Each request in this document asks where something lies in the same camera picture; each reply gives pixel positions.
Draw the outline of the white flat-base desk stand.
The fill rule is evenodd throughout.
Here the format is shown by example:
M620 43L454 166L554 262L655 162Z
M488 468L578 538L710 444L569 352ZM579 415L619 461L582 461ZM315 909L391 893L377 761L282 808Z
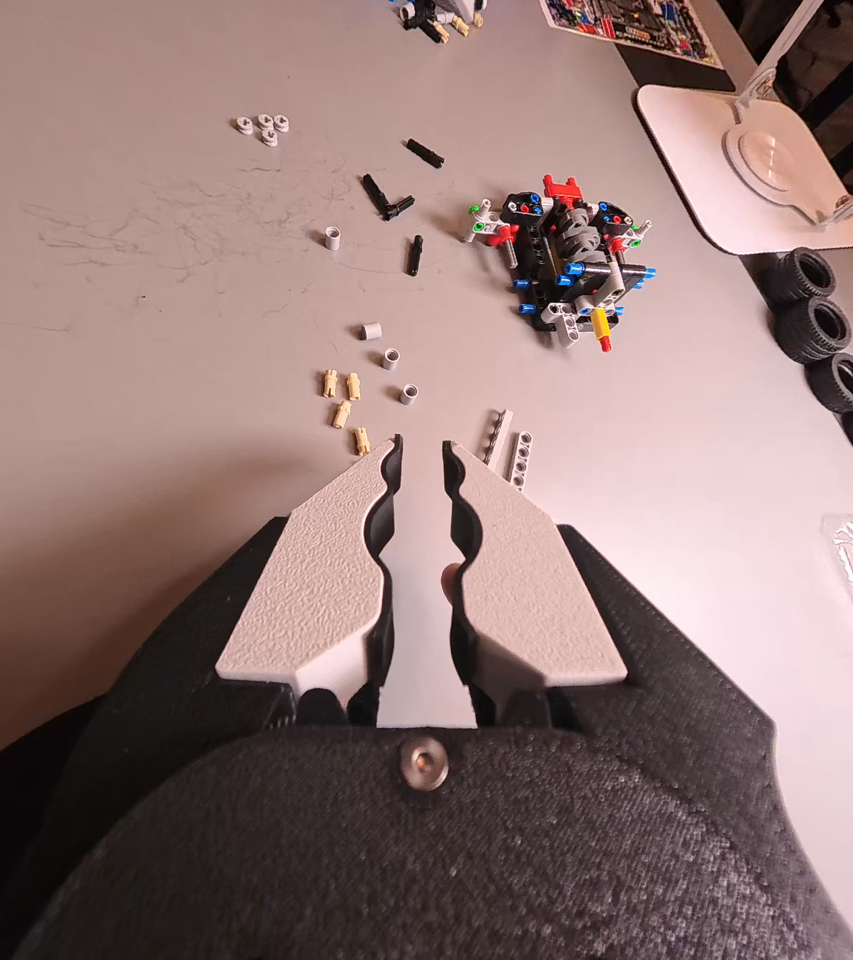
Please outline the white flat-base desk stand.
M798 112L769 100L821 6L801 2L734 94L647 84L640 119L703 234L736 256L853 248L853 195Z

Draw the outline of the pile of mixed lego pieces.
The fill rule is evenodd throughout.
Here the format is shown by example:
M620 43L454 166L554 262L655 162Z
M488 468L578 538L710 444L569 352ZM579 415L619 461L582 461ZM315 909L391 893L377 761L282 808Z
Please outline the pile of mixed lego pieces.
M419 30L433 42L445 44L451 31L467 38L470 30L480 29L487 1L396 1L396 11L404 30Z

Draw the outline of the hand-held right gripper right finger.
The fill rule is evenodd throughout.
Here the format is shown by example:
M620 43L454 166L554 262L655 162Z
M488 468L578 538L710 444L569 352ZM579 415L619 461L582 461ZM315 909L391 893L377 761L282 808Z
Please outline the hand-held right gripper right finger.
M453 575L450 651L477 724L519 693L619 684L627 668L551 516L454 440L443 442Z

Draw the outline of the partly built lego model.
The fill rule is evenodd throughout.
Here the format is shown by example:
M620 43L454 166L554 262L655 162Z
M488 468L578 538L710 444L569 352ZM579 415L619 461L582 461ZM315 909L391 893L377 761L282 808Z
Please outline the partly built lego model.
M546 174L539 191L510 193L499 207L484 198L469 208L468 222L467 243L483 240L504 252L519 315L564 349L590 333L602 353L612 352L625 296L656 275L629 259L652 222L588 200L573 176Z

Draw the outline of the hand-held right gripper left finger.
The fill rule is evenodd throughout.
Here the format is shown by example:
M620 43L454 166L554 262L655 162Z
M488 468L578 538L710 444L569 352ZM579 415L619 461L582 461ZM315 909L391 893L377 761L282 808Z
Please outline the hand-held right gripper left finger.
M219 655L219 678L287 685L297 699L327 690L342 709L384 684L392 584L381 553L403 451L397 434L291 511Z

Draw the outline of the grey lego technic beam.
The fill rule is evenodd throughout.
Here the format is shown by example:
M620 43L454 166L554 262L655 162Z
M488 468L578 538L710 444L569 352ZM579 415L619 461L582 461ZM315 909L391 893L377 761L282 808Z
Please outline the grey lego technic beam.
M489 437L486 440L482 460L493 472L498 470L513 416L513 411L503 409L496 412L492 418L492 426L489 431Z
M513 439L510 456L505 470L505 479L520 493L526 488L529 473L529 459L532 436L529 431L518 431Z

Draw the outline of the printed instruction booklet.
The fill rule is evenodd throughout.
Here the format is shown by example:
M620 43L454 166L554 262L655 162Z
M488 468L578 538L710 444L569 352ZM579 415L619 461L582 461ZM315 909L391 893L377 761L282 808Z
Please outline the printed instruction booklet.
M700 66L722 61L688 1L540 1L553 29Z

